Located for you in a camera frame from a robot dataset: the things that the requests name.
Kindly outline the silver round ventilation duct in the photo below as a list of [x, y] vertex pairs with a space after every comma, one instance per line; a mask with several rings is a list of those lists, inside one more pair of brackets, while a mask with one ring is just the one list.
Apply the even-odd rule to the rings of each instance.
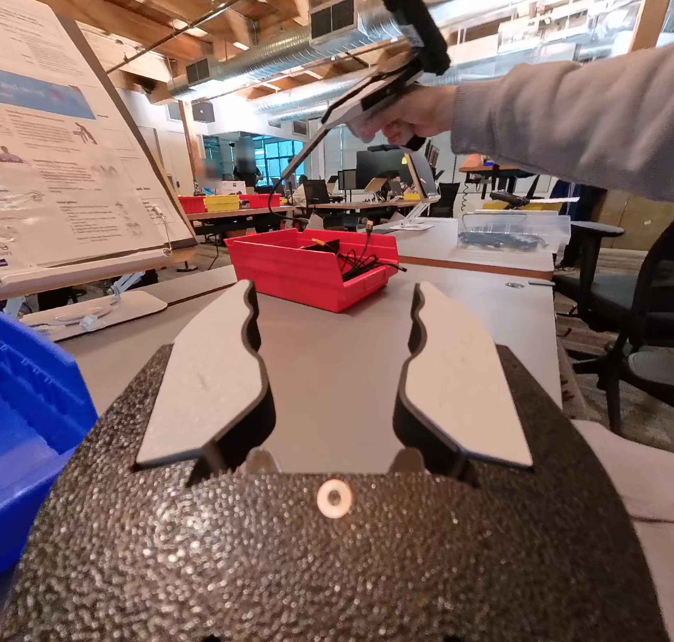
[[[626, 51], [642, 0], [439, 0], [428, 9], [446, 33], [451, 71], [442, 81], [500, 75], [520, 61], [585, 60]], [[204, 57], [168, 84], [180, 100], [223, 95], [264, 83], [283, 72], [366, 47], [406, 42], [378, 0], [335, 0], [311, 14], [311, 24], [277, 36], [228, 60]]]

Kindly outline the blue storage bin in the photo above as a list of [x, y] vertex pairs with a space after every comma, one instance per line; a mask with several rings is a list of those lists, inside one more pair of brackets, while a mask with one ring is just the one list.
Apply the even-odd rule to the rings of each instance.
[[72, 356], [1, 314], [1, 576], [20, 560], [40, 507], [97, 419]]

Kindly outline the person's right hand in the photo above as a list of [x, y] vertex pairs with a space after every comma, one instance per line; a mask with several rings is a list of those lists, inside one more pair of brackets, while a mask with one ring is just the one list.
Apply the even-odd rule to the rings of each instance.
[[390, 145], [404, 146], [411, 138], [437, 136], [451, 129], [458, 87], [415, 86], [369, 116], [351, 120], [351, 131], [364, 142], [382, 133]]

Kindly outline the person's right forearm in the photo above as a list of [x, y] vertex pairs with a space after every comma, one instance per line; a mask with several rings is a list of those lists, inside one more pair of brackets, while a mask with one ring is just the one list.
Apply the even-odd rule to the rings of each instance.
[[457, 88], [452, 151], [673, 202], [673, 45]]

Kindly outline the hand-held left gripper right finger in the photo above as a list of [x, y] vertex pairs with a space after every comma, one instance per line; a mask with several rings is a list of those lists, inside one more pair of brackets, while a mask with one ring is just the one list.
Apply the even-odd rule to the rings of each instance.
[[431, 474], [461, 478], [473, 462], [532, 471], [533, 456], [491, 334], [430, 282], [415, 284], [409, 357], [394, 434]]

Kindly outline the laminated instruction sheet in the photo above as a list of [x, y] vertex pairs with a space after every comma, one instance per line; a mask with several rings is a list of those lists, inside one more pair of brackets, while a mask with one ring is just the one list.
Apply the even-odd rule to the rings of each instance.
[[179, 239], [130, 124], [52, 9], [1, 0], [1, 272]]

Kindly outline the instruction sheet on stand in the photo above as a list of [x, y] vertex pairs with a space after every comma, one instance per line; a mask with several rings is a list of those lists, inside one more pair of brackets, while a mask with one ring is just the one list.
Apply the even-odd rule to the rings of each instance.
[[112, 94], [120, 113], [130, 124], [131, 131], [138, 139], [165, 189], [166, 197], [171, 203], [171, 210], [181, 221], [182, 231], [179, 239], [168, 241], [163, 248], [137, 250], [28, 272], [1, 273], [1, 300], [7, 302], [5, 311], [13, 317], [18, 317], [21, 304], [28, 295], [92, 283], [116, 275], [121, 277], [115, 281], [108, 295], [104, 297], [51, 309], [46, 313], [29, 314], [24, 318], [28, 326], [35, 330], [45, 331], [54, 342], [164, 310], [167, 305], [163, 300], [141, 292], [139, 289], [130, 291], [129, 288], [132, 284], [136, 284], [147, 270], [168, 265], [172, 261], [174, 249], [191, 248], [196, 244], [191, 225], [160, 163], [148, 148], [142, 133], [119, 93], [107, 78], [93, 50], [72, 20], [55, 15], [81, 49], [86, 60], [93, 64], [104, 87]]

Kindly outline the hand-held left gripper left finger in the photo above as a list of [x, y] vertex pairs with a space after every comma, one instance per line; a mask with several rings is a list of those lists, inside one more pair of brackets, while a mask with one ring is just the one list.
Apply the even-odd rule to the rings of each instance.
[[276, 425], [259, 354], [253, 281], [238, 281], [178, 334], [141, 440], [137, 469], [195, 460], [205, 475], [234, 473]]

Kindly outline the clear plastic container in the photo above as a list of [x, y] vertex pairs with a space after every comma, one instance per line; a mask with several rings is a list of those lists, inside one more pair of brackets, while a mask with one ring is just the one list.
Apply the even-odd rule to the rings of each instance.
[[479, 210], [458, 221], [458, 244], [467, 248], [552, 254], [570, 235], [570, 218], [554, 210]]

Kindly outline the black monitor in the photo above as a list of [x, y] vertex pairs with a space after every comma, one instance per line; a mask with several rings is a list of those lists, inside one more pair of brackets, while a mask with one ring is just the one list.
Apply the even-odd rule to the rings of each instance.
[[356, 190], [364, 190], [372, 179], [400, 178], [412, 185], [406, 154], [400, 148], [388, 150], [359, 150], [356, 152]]

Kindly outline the black office chair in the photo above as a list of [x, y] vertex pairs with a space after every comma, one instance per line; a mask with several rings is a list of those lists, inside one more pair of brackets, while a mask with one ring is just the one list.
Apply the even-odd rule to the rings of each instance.
[[576, 304], [576, 317], [597, 333], [616, 333], [603, 354], [570, 351], [577, 375], [597, 375], [610, 429], [622, 435], [620, 384], [624, 382], [673, 406], [673, 224], [653, 243], [637, 275], [596, 272], [601, 242], [620, 227], [571, 222], [578, 247], [577, 271], [553, 275], [555, 291]]

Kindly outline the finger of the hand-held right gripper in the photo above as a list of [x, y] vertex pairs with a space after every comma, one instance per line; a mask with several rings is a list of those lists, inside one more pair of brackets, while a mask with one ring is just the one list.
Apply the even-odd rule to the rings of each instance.
[[322, 120], [366, 120], [394, 102], [422, 71], [420, 53], [401, 53], [385, 65], [376, 66], [372, 73], [335, 100]]
[[393, 103], [418, 77], [418, 74], [368, 76], [330, 104], [322, 116], [322, 125], [336, 127], [367, 120]]

